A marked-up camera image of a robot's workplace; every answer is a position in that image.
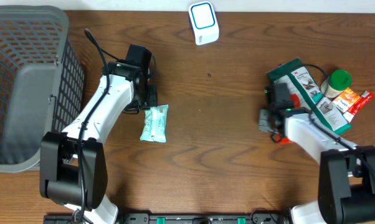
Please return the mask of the red snack packet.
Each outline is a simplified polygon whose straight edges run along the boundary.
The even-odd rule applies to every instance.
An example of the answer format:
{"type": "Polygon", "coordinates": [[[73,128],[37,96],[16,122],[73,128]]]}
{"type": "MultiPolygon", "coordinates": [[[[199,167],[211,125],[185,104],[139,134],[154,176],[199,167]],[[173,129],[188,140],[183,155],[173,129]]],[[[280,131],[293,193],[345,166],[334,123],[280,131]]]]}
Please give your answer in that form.
{"type": "MultiPolygon", "coordinates": [[[[291,95],[291,99],[294,102],[294,108],[299,108],[301,106],[300,99],[299,99],[299,97],[298,97],[297,94],[292,94],[291,95]]],[[[277,140],[277,144],[280,144],[280,145],[285,145],[285,144],[292,143],[291,140],[289,140],[286,137],[282,137],[281,134],[277,134],[276,135],[276,140],[277,140]]]]}

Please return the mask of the teal packet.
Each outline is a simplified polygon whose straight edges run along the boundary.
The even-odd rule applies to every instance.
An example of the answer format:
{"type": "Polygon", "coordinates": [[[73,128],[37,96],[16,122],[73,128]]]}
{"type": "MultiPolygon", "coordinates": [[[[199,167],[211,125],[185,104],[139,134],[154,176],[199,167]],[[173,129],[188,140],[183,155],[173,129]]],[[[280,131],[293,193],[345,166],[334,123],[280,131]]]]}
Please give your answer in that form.
{"type": "Polygon", "coordinates": [[[145,111],[145,122],[141,141],[166,142],[166,122],[169,105],[151,107],[145,111]]]}

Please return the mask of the white green packet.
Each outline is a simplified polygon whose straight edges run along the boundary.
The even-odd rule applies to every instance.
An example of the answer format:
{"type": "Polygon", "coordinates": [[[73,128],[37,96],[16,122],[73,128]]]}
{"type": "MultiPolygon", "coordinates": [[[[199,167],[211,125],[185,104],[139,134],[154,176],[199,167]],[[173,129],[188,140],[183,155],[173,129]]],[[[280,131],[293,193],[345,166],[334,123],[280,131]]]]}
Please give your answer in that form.
{"type": "Polygon", "coordinates": [[[285,83],[290,94],[297,95],[300,105],[313,112],[312,118],[316,119],[336,134],[343,134],[352,128],[341,112],[325,97],[318,84],[299,58],[267,73],[273,84],[285,83]]]}

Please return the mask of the green lid spice jar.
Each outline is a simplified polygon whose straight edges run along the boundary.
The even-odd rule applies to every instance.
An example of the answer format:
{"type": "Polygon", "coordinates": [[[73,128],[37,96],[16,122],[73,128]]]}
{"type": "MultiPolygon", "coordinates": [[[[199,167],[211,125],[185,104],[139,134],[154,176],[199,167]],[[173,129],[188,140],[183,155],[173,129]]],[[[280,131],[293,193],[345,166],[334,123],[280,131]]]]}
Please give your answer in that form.
{"type": "Polygon", "coordinates": [[[321,92],[327,98],[336,98],[352,84],[351,74],[346,70],[335,70],[321,84],[321,92]]]}

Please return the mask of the small orange box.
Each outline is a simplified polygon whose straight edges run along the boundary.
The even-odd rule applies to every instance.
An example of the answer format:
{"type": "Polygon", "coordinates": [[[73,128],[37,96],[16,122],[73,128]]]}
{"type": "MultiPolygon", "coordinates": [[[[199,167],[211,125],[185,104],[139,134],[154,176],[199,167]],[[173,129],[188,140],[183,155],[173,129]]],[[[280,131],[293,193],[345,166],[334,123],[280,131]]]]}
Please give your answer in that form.
{"type": "Polygon", "coordinates": [[[339,96],[333,100],[333,104],[341,113],[347,112],[355,102],[360,99],[360,96],[355,93],[352,89],[345,89],[339,96]]]}

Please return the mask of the small red sachet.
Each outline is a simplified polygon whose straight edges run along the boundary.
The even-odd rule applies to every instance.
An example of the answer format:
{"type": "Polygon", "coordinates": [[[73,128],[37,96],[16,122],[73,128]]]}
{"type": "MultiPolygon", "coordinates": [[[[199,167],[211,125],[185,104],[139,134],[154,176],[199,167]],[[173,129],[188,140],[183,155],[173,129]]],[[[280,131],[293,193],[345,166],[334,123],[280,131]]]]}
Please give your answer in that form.
{"type": "Polygon", "coordinates": [[[352,122],[353,118],[356,114],[372,99],[374,98],[374,93],[365,90],[363,94],[359,97],[359,100],[356,101],[344,114],[343,117],[346,119],[347,122],[352,122]]]}

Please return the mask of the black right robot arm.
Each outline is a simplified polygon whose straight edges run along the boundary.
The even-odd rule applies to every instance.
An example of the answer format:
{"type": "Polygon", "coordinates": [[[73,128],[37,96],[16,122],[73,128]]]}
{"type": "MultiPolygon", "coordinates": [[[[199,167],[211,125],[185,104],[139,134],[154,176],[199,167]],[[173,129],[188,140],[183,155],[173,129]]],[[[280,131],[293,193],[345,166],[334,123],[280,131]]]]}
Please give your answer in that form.
{"type": "Polygon", "coordinates": [[[277,144],[294,142],[320,165],[318,198],[289,209],[285,223],[365,223],[375,221],[375,147],[358,146],[298,108],[287,84],[265,89],[268,108],[259,130],[277,144]]]}

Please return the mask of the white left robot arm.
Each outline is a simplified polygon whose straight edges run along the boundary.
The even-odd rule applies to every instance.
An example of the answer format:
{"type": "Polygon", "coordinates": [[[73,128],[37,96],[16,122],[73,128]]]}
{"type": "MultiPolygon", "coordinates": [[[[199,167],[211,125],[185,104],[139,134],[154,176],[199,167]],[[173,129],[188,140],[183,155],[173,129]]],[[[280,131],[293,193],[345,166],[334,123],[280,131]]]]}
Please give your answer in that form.
{"type": "Polygon", "coordinates": [[[149,85],[152,53],[131,45],[124,59],[106,63],[100,84],[82,112],[40,144],[40,194],[73,211],[74,223],[116,223],[119,208],[106,195],[104,144],[123,112],[157,105],[149,85]]]}

